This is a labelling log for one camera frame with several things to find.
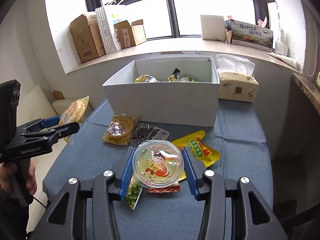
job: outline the person's arm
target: person's arm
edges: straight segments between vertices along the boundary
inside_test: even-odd
[[[35,165],[31,161],[27,188],[31,195],[37,190]],[[29,219],[29,207],[21,207],[9,180],[17,171],[14,163],[3,163],[0,167],[0,236],[1,240],[25,240]]]

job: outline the tissue pack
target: tissue pack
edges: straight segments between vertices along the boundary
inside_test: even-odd
[[[253,102],[259,83],[240,72],[220,73],[219,99]]]

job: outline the tile floor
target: tile floor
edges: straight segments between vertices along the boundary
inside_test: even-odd
[[[49,169],[52,164],[59,156],[62,149],[65,147],[67,143],[60,139],[58,143],[52,146],[52,153],[41,155],[32,158],[33,162],[36,165],[36,181],[38,185],[37,192],[35,194],[35,198],[37,198],[41,203],[45,206],[47,205],[47,195],[42,191],[42,182],[44,177],[47,175]],[[36,228],[39,220],[43,216],[45,209],[42,205],[40,205],[36,200],[29,206],[29,221],[27,226],[27,232],[33,231]]]

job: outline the yellow snack package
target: yellow snack package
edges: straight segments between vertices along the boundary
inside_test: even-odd
[[[193,157],[195,159],[201,160],[206,167],[209,167],[210,165],[214,164],[217,160],[220,159],[221,154],[218,151],[200,142],[204,138],[204,136],[205,131],[200,130],[198,132],[174,140],[171,143],[173,143],[180,151],[183,147],[188,146],[193,154]],[[183,171],[178,181],[183,180],[185,178],[186,174]]]
[[[139,116],[130,117],[126,114],[115,114],[102,140],[116,145],[128,145],[134,128],[140,120]]]
[[[70,122],[79,123],[89,104],[89,96],[74,101],[60,116],[58,125]],[[72,135],[63,138],[67,143],[73,144]]]

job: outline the blue tablecloth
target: blue tablecloth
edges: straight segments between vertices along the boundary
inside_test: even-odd
[[[101,137],[111,122],[113,111],[106,100],[84,122],[74,136],[73,145],[66,145],[44,179],[44,191],[52,201],[71,177],[80,180],[95,178],[111,169],[127,147],[103,143]],[[238,180],[247,176],[267,203],[273,204],[273,182],[269,150],[259,119],[251,103],[219,100],[213,128],[157,124],[169,131],[169,141],[198,130],[205,130],[203,143],[221,153],[211,168],[224,178]],[[190,194],[186,180],[180,192],[147,194],[145,190],[135,210],[126,201],[114,202],[120,237],[127,239],[197,239],[204,202]],[[92,210],[88,201],[88,239],[92,237]],[[225,239],[231,236],[231,201],[227,199]]]

